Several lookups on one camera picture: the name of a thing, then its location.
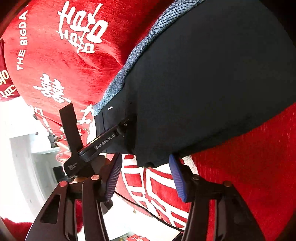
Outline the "black pants with blue trim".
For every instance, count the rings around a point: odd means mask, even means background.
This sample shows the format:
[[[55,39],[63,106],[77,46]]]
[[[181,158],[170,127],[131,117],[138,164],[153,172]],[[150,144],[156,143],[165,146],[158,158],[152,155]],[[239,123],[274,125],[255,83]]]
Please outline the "black pants with blue trim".
[[[204,1],[132,53],[95,117],[137,116],[138,165],[242,135],[295,102],[295,46],[260,1]]]

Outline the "red blanket with white characters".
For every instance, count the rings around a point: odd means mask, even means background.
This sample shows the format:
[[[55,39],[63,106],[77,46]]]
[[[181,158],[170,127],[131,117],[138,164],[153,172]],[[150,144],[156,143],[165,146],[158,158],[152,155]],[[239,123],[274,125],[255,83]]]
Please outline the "red blanket with white characters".
[[[1,1],[3,77],[37,118],[68,145],[59,110],[72,103],[85,147],[97,133],[95,117],[136,49],[204,1]],[[278,19],[295,46],[292,1],[260,1]],[[103,159],[116,153],[101,153]],[[140,166],[122,154],[117,195],[182,235],[190,203],[178,196],[169,160]],[[231,182],[255,217],[264,240],[295,240],[295,102],[242,135],[179,156],[209,182]],[[210,202],[206,240],[213,239],[215,202]]]

